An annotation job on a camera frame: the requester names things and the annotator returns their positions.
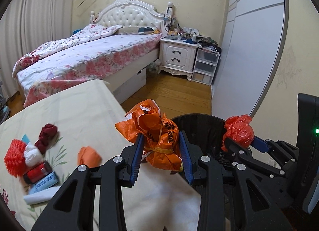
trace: silver bolt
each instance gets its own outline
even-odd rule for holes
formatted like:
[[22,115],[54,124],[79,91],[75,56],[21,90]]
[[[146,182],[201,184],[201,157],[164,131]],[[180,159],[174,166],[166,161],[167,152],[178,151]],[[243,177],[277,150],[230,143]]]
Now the silver bolt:
[[84,164],[79,165],[79,167],[78,167],[78,171],[79,171],[79,172],[84,172],[86,169],[87,169],[87,166],[84,165]]
[[237,168],[241,171],[246,169],[246,166],[244,164],[237,164]]
[[206,155],[203,155],[201,158],[200,158],[203,162],[209,162],[211,159],[209,158],[209,156],[206,156]]
[[121,156],[116,156],[113,158],[113,162],[115,163],[120,163],[123,161],[123,158]]

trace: nightstand drawer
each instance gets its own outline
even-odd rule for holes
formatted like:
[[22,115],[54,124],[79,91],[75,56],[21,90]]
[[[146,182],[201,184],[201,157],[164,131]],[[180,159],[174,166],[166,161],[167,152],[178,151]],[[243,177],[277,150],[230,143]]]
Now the nightstand drawer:
[[177,47],[170,44],[164,44],[163,53],[166,55],[173,55],[178,58],[188,58],[189,56],[189,50],[187,47]]
[[164,55],[163,64],[164,66],[188,69],[189,59],[177,55]]

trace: nightstand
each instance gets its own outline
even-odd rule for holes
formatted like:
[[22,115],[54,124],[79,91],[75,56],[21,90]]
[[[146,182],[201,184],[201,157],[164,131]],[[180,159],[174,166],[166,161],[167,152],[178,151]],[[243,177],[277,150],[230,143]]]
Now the nightstand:
[[159,71],[164,70],[172,75],[187,75],[191,80],[194,59],[198,44],[189,44],[181,40],[161,39]]

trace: red can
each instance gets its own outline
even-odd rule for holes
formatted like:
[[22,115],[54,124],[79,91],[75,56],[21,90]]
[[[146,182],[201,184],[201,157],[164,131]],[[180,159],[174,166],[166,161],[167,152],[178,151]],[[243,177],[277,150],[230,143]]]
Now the red can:
[[33,184],[41,180],[53,170],[47,161],[43,161],[26,174],[23,175],[23,179],[27,184]]

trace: beige curtain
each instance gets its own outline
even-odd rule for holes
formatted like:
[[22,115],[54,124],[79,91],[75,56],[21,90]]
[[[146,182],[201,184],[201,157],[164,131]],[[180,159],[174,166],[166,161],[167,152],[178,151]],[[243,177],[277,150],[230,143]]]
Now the beige curtain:
[[12,0],[0,20],[0,78],[5,98],[17,90],[16,61],[41,44],[71,35],[73,0]]

